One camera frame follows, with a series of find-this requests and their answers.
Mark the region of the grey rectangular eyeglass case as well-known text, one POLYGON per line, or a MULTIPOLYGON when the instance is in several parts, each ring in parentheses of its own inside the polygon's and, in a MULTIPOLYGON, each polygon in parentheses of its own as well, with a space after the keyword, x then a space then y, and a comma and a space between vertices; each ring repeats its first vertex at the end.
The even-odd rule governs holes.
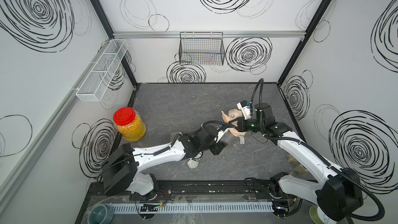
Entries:
POLYGON ((174 138, 175 138, 176 136, 180 135, 180 134, 181 134, 181 132, 172 132, 172 133, 170 134, 170 142, 172 142, 172 141, 174 140, 174 138))

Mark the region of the grey fabric oval eyeglass case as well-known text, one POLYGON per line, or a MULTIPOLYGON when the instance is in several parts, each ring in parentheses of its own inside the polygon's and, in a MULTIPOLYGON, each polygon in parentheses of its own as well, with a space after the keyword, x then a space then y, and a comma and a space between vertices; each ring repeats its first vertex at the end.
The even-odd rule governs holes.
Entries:
POLYGON ((236 138, 235 135, 233 135, 231 133, 231 131, 229 129, 227 129, 224 133, 224 135, 221 138, 221 141, 225 142, 225 143, 230 143, 231 141, 233 141, 236 138))

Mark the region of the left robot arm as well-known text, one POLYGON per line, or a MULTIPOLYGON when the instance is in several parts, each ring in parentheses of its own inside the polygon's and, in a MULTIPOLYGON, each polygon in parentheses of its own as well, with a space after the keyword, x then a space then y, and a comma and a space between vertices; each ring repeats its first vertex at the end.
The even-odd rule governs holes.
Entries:
POLYGON ((189 134, 177 133, 170 143, 147 148, 119 146, 101 165, 106 196, 124 191, 150 196, 158 190, 153 174, 144 174, 149 168, 168 163, 198 158, 205 151, 218 155, 227 146, 221 138, 227 127, 207 125, 189 134))

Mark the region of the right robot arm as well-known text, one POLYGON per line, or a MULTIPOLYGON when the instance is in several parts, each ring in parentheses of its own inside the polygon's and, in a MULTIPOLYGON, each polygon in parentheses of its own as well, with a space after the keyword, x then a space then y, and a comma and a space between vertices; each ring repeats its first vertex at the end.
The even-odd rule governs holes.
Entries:
POLYGON ((308 146, 288 125, 276 122, 268 104, 260 110, 242 101, 237 108, 242 113, 236 118, 240 132, 261 132, 292 155, 315 178, 315 181, 308 181, 281 172, 269 180, 272 197, 294 195, 316 204, 316 213, 325 224, 338 222, 363 205, 361 189, 334 172, 332 167, 335 164, 308 146))

